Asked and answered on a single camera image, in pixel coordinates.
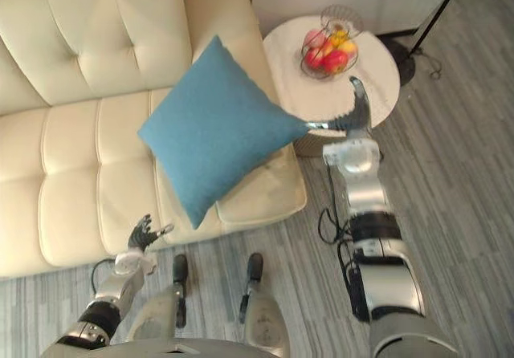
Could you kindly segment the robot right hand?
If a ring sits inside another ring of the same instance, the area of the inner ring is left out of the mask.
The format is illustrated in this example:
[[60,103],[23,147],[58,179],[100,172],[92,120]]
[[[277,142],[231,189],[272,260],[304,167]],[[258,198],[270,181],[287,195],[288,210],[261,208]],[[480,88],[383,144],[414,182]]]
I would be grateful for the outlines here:
[[305,126],[310,130],[332,130],[349,132],[352,130],[370,128],[370,107],[369,98],[365,86],[360,79],[351,75],[349,82],[353,85],[354,107],[344,114],[334,117],[331,120],[308,121]]

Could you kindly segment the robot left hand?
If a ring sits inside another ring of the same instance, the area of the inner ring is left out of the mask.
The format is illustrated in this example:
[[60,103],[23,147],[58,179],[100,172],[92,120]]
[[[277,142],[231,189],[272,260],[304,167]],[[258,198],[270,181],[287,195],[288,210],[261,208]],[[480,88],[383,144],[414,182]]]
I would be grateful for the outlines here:
[[168,224],[157,231],[152,231],[152,221],[153,219],[150,214],[146,214],[138,221],[128,238],[129,249],[138,249],[144,253],[149,246],[155,243],[156,240],[170,233],[174,229],[173,224]]

